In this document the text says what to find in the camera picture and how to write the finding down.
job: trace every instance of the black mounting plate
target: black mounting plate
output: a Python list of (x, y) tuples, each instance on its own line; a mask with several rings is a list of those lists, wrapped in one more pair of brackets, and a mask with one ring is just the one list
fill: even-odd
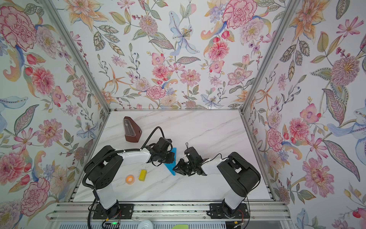
[(211, 219), (241, 219), (243, 217), (242, 213), (244, 214), (244, 219), (249, 219), (249, 212), (246, 204), (241, 203), (239, 205), (239, 208), (234, 213), (235, 216), (232, 218), (228, 218), (224, 214), (224, 212), (220, 210), (222, 209), (222, 205), (223, 205), (222, 203), (210, 204)]
[[(120, 219), (131, 219), (132, 213), (134, 211), (134, 205), (133, 204), (119, 204), (119, 207), (121, 208), (121, 218), (118, 215), (116, 218)], [(104, 214), (102, 210), (102, 206), (98, 204), (95, 208), (95, 212), (93, 214), (93, 219), (107, 219), (107, 216)]]

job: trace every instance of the white marble table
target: white marble table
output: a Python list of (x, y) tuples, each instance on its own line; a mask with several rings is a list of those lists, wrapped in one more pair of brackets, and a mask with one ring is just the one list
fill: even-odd
[[(125, 116), (131, 117), (142, 129), (138, 143), (125, 140), (122, 125)], [(218, 153), (226, 157), (235, 151), (260, 171), (237, 110), (113, 111), (94, 154), (105, 145), (115, 149), (140, 148), (157, 126), (163, 129), (165, 137), (172, 139), (173, 147), (177, 148), (176, 161), (183, 157), (188, 142), (189, 147), (193, 146), (202, 158), (213, 158)], [(160, 137), (161, 133), (157, 130), (148, 144), (157, 142)], [(141, 169), (147, 170), (144, 182), (138, 180)], [(125, 182), (129, 174), (135, 176), (132, 185)], [(151, 163), (121, 167), (112, 183), (119, 201), (222, 200), (230, 190), (220, 174), (173, 176), (164, 165), (155, 167)], [(248, 198), (270, 199), (263, 179)], [(93, 200), (91, 189), (80, 184), (74, 202)]]

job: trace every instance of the wall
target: wall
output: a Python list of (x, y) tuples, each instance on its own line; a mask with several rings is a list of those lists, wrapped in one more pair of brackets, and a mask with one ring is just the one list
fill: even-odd
[(38, 1), (0, 1), (0, 228), (44, 228), (106, 114)]
[(239, 108), (286, 6), (285, 0), (53, 3), (112, 109)]
[(365, 1), (303, 0), (246, 120), (297, 228), (366, 228)]

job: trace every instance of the yellow connector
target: yellow connector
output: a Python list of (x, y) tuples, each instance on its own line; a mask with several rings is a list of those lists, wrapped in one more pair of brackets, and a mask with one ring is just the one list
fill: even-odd
[(138, 177), (138, 179), (139, 179), (140, 181), (145, 181), (146, 174), (147, 174), (147, 171), (146, 171), (145, 169), (142, 169), (142, 170), (141, 170), (141, 173), (140, 173), (140, 176)]

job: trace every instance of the blue object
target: blue object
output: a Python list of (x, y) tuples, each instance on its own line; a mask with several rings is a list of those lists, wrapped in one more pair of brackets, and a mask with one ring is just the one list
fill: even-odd
[(175, 176), (175, 172), (173, 171), (173, 168), (175, 167), (176, 161), (175, 161), (175, 156), (177, 155), (177, 148), (173, 148), (172, 152), (174, 153), (174, 161), (170, 164), (164, 164), (168, 170)]

